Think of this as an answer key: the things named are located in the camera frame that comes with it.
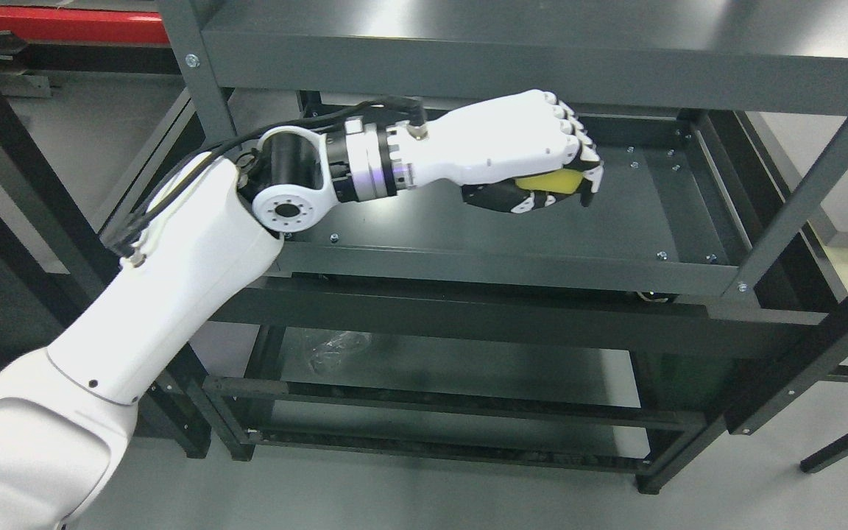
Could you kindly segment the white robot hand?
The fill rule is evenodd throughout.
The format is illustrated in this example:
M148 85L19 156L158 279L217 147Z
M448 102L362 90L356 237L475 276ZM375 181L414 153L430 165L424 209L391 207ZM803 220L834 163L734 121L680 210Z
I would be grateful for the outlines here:
M474 207L527 213L571 196L591 204L604 177L595 142L573 108L554 93L533 90L452 110L411 134L405 124L388 134L397 184L407 190L445 180ZM516 187L515 179L568 168L582 172L578 194Z

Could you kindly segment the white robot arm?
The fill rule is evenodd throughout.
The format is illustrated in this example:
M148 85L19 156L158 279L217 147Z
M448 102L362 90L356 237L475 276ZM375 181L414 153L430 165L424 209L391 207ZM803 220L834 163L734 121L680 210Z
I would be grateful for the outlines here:
M269 172L222 145L193 155L152 195L122 239L121 269L53 342L0 372L0 529L58 529L99 497L137 426L141 398L186 342L280 255L283 234L314 226L346 198L333 166L366 174L373 125L320 134L283 125L257 135Z

